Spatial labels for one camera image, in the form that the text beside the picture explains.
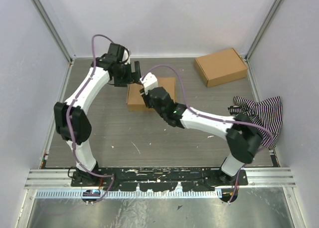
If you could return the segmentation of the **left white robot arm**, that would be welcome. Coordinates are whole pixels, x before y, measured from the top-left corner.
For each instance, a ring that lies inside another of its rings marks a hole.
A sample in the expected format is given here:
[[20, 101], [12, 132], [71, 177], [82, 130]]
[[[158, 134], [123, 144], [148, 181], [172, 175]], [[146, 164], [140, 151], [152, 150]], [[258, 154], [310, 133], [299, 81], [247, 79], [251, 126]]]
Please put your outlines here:
[[138, 83], [140, 77], [139, 61], [131, 63], [127, 52], [120, 56], [104, 54], [92, 61], [88, 74], [75, 92], [65, 102], [55, 103], [56, 132], [68, 144], [76, 161], [73, 180], [93, 187], [109, 178], [99, 172], [98, 162], [92, 154], [89, 143], [92, 126], [87, 113], [109, 81], [113, 81], [115, 87], [127, 87]]

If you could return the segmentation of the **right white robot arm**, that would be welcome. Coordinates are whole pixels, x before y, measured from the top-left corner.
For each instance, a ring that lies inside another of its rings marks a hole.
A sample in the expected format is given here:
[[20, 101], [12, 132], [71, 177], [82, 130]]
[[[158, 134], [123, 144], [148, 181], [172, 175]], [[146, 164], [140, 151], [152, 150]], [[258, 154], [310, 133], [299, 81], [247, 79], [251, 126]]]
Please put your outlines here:
[[263, 138], [247, 115], [239, 113], [234, 117], [225, 117], [201, 114], [185, 104], [174, 102], [163, 87], [149, 91], [141, 89], [140, 94], [146, 107], [154, 109], [170, 126], [203, 131], [227, 142], [230, 154], [223, 161], [218, 174], [222, 184], [234, 184], [240, 169], [252, 163]]

